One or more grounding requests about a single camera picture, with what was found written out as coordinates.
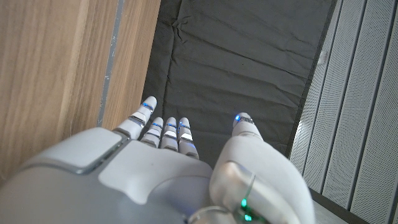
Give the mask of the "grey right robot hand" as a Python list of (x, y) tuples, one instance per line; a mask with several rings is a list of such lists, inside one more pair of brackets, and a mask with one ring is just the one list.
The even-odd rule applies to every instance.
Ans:
[(296, 167), (239, 113), (214, 167), (189, 120), (148, 97), (114, 130), (92, 128), (29, 159), (1, 187), (2, 223), (314, 223)]

